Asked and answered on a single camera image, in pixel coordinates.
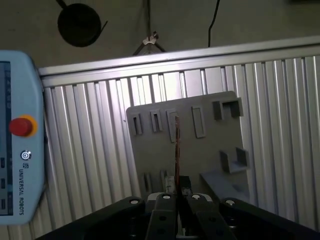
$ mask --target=gray plastic board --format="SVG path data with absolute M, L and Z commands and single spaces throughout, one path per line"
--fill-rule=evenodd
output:
M 174 174 L 175 116 L 180 118 L 180 174 L 192 190 L 209 193 L 201 173 L 219 173 L 215 192 L 248 192 L 241 99 L 232 91 L 129 107 L 126 111 L 141 194 L 163 192 L 163 171 Z

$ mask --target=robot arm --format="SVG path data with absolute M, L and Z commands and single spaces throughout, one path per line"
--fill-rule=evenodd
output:
M 320 233 L 235 198 L 218 204 L 180 176 L 175 192 L 127 197 L 38 240 L 320 239 Z

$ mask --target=aluminum profile wall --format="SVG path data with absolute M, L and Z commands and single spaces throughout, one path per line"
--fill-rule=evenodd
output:
M 303 38 L 40 69 L 46 191 L 34 219 L 0 227 L 1 239 L 34 239 L 139 196 L 126 109 L 222 91 L 242 98 L 251 203 L 319 230 L 317 55 L 320 38 Z

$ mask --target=red emergency stop button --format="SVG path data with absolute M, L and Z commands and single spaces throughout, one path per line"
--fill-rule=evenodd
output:
M 18 117 L 9 123 L 9 131 L 13 135 L 26 137 L 28 136 L 33 130 L 32 122 L 24 117 Z

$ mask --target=screw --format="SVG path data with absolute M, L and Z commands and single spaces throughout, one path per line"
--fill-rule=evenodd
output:
M 195 195 L 192 195 L 192 198 L 198 200 L 200 198 L 200 196 L 195 194 Z
M 231 229 L 237 228 L 236 220 L 233 217 L 226 216 L 226 217 L 224 217 L 224 220 L 225 220 L 226 224 L 228 224 Z
M 230 206 L 235 205 L 236 203 L 232 200 L 225 201 L 226 204 L 229 204 Z

